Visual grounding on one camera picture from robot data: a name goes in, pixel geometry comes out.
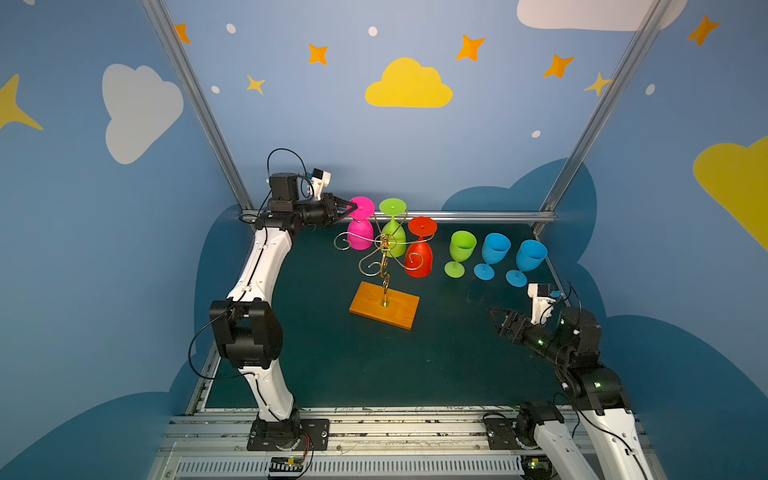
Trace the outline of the pink wine glass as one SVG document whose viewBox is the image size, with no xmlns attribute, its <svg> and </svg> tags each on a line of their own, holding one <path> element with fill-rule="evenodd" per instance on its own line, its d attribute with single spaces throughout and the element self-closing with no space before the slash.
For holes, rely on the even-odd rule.
<svg viewBox="0 0 768 480">
<path fill-rule="evenodd" d="M 352 249 L 364 251 L 372 246 L 375 238 L 370 221 L 375 211 L 374 203 L 364 196 L 354 197 L 351 202 L 357 208 L 349 215 L 351 222 L 347 228 L 347 240 Z"/>
</svg>

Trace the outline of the blue wine glass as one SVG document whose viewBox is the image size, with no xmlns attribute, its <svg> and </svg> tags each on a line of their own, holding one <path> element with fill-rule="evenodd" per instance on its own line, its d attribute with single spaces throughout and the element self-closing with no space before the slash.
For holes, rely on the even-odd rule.
<svg viewBox="0 0 768 480">
<path fill-rule="evenodd" d="M 516 268 L 505 274 L 508 284 L 516 288 L 528 284 L 527 272 L 535 270 L 548 256 L 547 247 L 537 240 L 525 240 L 520 244 L 515 257 Z"/>
<path fill-rule="evenodd" d="M 490 281 L 495 276 L 493 266 L 501 262 L 511 248 L 511 240 L 504 234 L 489 233 L 483 242 L 481 249 L 482 262 L 477 264 L 474 275 L 483 281 Z"/>
</svg>

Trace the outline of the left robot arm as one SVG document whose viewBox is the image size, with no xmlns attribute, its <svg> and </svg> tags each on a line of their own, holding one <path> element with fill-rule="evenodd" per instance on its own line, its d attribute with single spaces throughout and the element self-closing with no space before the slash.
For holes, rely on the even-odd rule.
<svg viewBox="0 0 768 480">
<path fill-rule="evenodd" d="M 206 326 L 219 356 L 236 369 L 236 378 L 247 382 L 257 402 L 250 434 L 255 450 L 290 450 L 311 441 L 280 366 L 284 334 L 272 297 L 301 229 L 333 226 L 358 208 L 328 192 L 330 180 L 330 173 L 321 169 L 268 174 L 269 192 L 262 205 L 243 217 L 255 228 L 243 270 L 228 296 L 209 307 Z"/>
</svg>

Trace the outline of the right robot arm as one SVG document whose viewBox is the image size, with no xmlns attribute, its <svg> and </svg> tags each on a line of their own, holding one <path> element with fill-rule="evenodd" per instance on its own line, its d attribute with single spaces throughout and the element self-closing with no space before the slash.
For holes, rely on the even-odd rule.
<svg viewBox="0 0 768 480">
<path fill-rule="evenodd" d="M 584 424 L 606 479 L 652 479 L 639 440 L 631 402 L 619 376 L 600 360 L 602 328 L 582 305 L 564 306 L 556 325 L 547 321 L 564 297 L 536 284 L 532 314 L 489 307 L 499 337 L 529 348 L 553 367 L 572 410 Z M 514 423 L 514 440 L 538 448 L 560 479 L 596 479 L 594 468 L 569 433 L 560 409 L 551 402 L 525 402 Z"/>
</svg>

